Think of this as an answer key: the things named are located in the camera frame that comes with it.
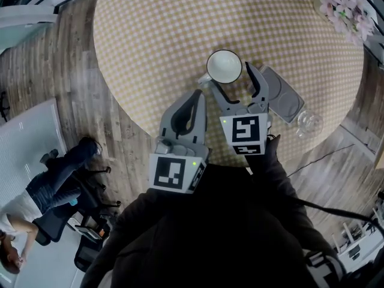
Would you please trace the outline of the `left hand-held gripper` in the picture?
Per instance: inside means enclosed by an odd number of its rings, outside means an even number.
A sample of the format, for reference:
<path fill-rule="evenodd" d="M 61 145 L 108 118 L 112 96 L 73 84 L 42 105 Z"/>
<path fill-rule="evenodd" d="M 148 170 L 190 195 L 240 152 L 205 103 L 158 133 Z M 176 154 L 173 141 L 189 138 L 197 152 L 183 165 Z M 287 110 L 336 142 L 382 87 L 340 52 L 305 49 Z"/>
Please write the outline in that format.
<path fill-rule="evenodd" d="M 186 92 L 162 115 L 155 151 L 149 155 L 149 188 L 192 194 L 207 167 L 206 99 L 202 90 Z M 192 141 L 176 142 L 171 139 Z"/>

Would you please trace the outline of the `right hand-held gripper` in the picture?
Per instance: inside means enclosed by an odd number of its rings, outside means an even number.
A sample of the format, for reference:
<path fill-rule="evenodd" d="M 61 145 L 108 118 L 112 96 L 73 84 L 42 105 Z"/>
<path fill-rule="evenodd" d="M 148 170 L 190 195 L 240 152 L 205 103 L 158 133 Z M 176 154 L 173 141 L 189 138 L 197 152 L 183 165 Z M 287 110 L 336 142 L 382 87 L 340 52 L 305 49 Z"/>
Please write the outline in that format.
<path fill-rule="evenodd" d="M 209 82 L 212 94 L 222 111 L 221 126 L 226 142 L 237 155 L 263 155 L 268 134 L 269 86 L 261 72 L 245 62 L 247 73 L 254 87 L 252 101 L 244 106 L 239 100 L 232 101 L 215 81 Z"/>

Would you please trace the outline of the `grey rectangular tray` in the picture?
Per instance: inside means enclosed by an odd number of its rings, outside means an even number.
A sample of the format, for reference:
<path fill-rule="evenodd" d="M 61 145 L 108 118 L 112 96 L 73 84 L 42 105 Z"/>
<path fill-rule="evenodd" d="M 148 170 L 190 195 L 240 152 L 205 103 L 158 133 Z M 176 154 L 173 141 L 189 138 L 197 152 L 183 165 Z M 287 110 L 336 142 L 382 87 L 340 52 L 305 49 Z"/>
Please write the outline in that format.
<path fill-rule="evenodd" d="M 304 108 L 304 99 L 273 68 L 264 65 L 260 72 L 269 86 L 269 108 L 291 124 Z"/>

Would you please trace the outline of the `blue ceramic cup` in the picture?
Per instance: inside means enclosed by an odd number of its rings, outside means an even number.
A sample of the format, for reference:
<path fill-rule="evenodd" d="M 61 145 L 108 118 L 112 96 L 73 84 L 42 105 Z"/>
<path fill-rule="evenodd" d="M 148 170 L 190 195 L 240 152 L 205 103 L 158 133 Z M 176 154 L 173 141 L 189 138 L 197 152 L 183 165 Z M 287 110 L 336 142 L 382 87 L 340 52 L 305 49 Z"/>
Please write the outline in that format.
<path fill-rule="evenodd" d="M 206 73 L 197 81 L 202 85 L 209 81 L 230 84 L 242 73 L 242 62 L 239 56 L 230 50 L 218 50 L 212 53 L 206 62 Z"/>

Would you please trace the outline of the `clear drinking glass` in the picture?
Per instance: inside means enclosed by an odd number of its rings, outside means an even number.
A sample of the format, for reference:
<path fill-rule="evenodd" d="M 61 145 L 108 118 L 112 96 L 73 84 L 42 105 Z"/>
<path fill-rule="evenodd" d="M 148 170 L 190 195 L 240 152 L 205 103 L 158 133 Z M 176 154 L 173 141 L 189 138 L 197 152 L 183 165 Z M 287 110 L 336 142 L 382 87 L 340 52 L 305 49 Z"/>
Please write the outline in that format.
<path fill-rule="evenodd" d="M 311 110 L 304 110 L 298 115 L 297 136 L 300 139 L 315 138 L 323 130 L 323 118 Z"/>

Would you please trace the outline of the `person's right forearm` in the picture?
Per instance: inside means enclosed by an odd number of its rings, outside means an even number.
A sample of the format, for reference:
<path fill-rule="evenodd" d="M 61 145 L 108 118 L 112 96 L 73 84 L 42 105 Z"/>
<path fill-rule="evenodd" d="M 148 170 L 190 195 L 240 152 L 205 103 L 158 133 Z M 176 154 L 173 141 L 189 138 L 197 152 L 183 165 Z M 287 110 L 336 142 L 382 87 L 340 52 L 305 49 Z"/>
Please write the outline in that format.
<path fill-rule="evenodd" d="M 263 155 L 247 155 L 245 159 L 253 173 L 256 197 L 278 219 L 293 223 L 307 213 L 292 200 L 297 198 L 296 191 L 277 156 L 280 138 L 280 135 L 268 137 Z"/>

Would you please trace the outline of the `person's left forearm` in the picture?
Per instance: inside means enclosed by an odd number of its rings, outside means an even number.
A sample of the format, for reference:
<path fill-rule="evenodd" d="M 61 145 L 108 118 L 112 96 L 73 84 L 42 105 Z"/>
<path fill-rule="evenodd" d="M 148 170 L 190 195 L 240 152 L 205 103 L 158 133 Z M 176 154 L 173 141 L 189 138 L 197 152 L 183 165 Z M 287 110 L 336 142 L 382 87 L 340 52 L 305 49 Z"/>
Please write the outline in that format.
<path fill-rule="evenodd" d="M 150 188 L 129 204 L 116 220 L 116 231 L 141 231 L 181 201 L 183 194 Z"/>

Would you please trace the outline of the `round table with checkered tablecloth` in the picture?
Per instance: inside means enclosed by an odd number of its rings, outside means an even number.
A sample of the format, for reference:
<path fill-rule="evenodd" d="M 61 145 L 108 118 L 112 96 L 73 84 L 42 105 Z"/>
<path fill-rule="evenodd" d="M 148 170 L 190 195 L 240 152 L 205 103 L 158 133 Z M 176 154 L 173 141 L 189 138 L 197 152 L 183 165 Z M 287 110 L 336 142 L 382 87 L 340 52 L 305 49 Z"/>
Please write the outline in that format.
<path fill-rule="evenodd" d="M 320 115 L 323 130 L 299 138 L 275 116 L 279 160 L 302 156 L 330 136 L 353 106 L 364 49 L 314 9 L 314 0 L 97 0 L 98 66 L 127 115 L 152 137 L 164 111 L 198 87 L 211 53 L 269 66 Z"/>

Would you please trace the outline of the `person's dark coat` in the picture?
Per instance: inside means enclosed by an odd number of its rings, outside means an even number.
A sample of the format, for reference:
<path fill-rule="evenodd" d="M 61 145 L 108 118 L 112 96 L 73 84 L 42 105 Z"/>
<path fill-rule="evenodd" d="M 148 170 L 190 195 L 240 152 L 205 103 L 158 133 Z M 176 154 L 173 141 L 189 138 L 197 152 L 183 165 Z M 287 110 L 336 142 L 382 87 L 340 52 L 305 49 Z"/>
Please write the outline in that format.
<path fill-rule="evenodd" d="M 324 288 L 343 275 L 308 216 L 281 221 L 256 197 L 253 174 L 210 164 L 155 223 L 113 228 L 80 288 Z"/>

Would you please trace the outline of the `pink flowers in vase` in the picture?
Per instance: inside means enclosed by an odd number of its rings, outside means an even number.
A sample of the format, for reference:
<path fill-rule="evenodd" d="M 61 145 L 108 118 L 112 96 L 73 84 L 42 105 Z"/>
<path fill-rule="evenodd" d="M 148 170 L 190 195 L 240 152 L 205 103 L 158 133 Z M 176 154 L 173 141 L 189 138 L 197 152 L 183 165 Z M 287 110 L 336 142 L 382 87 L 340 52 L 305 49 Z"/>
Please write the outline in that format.
<path fill-rule="evenodd" d="M 356 46 L 373 35 L 375 24 L 366 0 L 314 0 L 314 10 Z"/>

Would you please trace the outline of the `black office chair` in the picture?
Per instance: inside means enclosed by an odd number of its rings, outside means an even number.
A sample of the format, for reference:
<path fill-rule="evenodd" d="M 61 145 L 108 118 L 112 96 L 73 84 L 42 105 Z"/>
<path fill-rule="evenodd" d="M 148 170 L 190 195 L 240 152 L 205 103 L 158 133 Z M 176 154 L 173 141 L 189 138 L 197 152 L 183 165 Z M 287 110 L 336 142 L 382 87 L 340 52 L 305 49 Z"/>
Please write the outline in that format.
<path fill-rule="evenodd" d="M 66 226 L 80 233 L 80 244 L 74 264 L 82 272 L 88 270 L 107 241 L 117 218 L 115 209 L 121 206 L 119 200 L 115 203 L 102 201 L 101 195 L 106 186 L 95 179 L 95 175 L 110 173 L 111 170 L 107 166 L 103 170 L 81 168 L 75 171 L 64 182 L 63 188 L 80 188 L 81 195 L 77 198 L 77 203 L 55 207 L 34 221 L 39 228 L 37 242 L 42 246 L 59 242 Z"/>

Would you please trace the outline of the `frosted glass partition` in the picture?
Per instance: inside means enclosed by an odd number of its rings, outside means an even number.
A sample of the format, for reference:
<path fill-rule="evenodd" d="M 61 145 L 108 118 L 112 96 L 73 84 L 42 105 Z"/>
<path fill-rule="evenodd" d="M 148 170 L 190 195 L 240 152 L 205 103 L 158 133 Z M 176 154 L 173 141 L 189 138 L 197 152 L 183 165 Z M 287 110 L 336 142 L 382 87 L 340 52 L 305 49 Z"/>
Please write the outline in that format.
<path fill-rule="evenodd" d="M 58 12 L 48 5 L 0 7 L 0 55 L 56 22 Z"/>

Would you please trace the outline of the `white metal table frame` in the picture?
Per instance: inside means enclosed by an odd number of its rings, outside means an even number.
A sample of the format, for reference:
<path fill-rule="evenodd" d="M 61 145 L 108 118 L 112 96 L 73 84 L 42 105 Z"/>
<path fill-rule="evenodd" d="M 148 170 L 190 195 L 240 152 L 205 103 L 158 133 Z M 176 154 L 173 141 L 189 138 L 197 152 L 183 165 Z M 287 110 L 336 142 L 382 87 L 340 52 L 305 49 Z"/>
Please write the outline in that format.
<path fill-rule="evenodd" d="M 384 229 L 384 189 L 376 193 L 371 219 Z M 343 223 L 341 229 L 332 234 L 334 250 L 348 271 L 374 260 L 384 246 L 379 230 L 367 221 L 353 220 Z"/>

